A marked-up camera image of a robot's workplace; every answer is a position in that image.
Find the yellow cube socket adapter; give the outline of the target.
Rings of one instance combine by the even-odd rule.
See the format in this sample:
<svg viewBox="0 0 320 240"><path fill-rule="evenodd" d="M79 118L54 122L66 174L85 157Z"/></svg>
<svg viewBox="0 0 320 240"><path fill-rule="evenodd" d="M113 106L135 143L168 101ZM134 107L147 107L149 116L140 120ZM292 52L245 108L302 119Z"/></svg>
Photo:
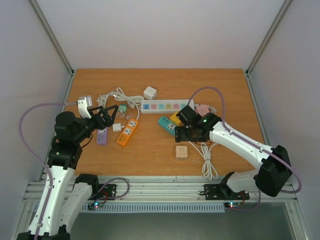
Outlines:
<svg viewBox="0 0 320 240"><path fill-rule="evenodd" d="M182 121L178 118L177 116L178 111L174 112L171 116L170 116L170 121L175 125L175 126L183 126L184 124L182 123Z"/></svg>

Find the pink cube socket adapter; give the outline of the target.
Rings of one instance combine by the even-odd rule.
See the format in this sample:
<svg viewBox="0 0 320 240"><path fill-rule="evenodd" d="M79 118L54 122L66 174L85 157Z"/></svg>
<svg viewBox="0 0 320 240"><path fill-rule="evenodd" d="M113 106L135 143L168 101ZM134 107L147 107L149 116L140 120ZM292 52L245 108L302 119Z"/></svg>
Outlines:
<svg viewBox="0 0 320 240"><path fill-rule="evenodd" d="M199 105L195 108L195 111L197 114L199 114L201 117L204 117L206 114L210 112L207 105Z"/></svg>

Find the beige cube socket adapter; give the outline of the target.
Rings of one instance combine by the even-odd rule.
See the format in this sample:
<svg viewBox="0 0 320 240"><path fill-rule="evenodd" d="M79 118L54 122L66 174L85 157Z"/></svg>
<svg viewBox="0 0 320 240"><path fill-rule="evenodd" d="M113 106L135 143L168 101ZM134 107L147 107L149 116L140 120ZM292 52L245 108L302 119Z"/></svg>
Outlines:
<svg viewBox="0 0 320 240"><path fill-rule="evenodd" d="M176 160L187 160L188 159L188 147L185 145L175 146L175 159Z"/></svg>

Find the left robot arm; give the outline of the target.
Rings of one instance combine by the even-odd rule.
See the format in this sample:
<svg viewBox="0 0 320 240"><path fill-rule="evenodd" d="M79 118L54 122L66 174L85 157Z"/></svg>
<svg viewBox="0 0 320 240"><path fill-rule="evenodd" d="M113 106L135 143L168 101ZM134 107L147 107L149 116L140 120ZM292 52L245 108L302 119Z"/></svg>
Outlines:
<svg viewBox="0 0 320 240"><path fill-rule="evenodd" d="M69 240L72 226L88 199L101 193L97 175L82 173L66 191L83 152L81 144L96 130L104 130L115 121L117 105L88 109L86 117L76 117L63 111L55 118L56 135L51 141L48 161L43 165L47 178L32 222L26 232L19 233L19 240Z"/></svg>

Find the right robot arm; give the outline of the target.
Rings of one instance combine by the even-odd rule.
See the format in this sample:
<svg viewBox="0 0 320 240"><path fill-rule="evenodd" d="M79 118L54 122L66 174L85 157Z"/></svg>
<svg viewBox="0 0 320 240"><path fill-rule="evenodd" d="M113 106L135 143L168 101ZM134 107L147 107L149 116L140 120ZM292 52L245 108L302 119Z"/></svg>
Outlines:
<svg viewBox="0 0 320 240"><path fill-rule="evenodd" d="M221 194L229 199L242 191L259 190L276 197L292 175L287 150L256 142L230 127L219 116L209 112L201 116L190 106L177 113L182 126L175 128L175 141L222 145L248 161L254 170L230 172L220 182Z"/></svg>

